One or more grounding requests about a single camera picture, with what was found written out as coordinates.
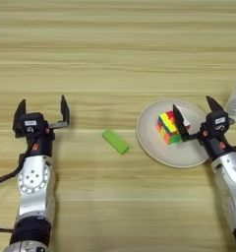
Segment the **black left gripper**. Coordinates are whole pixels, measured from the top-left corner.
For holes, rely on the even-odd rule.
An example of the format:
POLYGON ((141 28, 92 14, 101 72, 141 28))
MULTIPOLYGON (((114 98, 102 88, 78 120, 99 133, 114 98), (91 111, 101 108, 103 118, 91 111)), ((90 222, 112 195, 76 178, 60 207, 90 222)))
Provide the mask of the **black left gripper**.
POLYGON ((25 136, 27 138, 27 156, 52 157, 52 142, 55 140, 55 129, 67 128, 70 123, 70 109, 64 96, 61 97, 61 114, 63 121, 48 123, 47 121, 25 121, 24 133, 21 117, 26 114, 26 101, 23 99, 15 112, 13 131, 16 138, 25 136))

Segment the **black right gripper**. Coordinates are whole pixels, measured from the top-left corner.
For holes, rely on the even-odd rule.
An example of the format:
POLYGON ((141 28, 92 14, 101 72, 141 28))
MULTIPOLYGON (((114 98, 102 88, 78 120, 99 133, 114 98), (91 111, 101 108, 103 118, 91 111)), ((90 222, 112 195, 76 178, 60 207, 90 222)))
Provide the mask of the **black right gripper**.
MULTIPOLYGON (((222 110, 222 106, 211 96, 208 95, 206 100, 211 111, 222 110)), ((229 118, 208 118, 201 124, 197 133, 190 134, 184 125, 184 118, 176 105, 173 105, 173 113, 181 139, 183 141, 198 140, 211 160, 216 160, 230 153, 236 153, 236 146, 231 146, 224 136, 230 126, 229 118)))

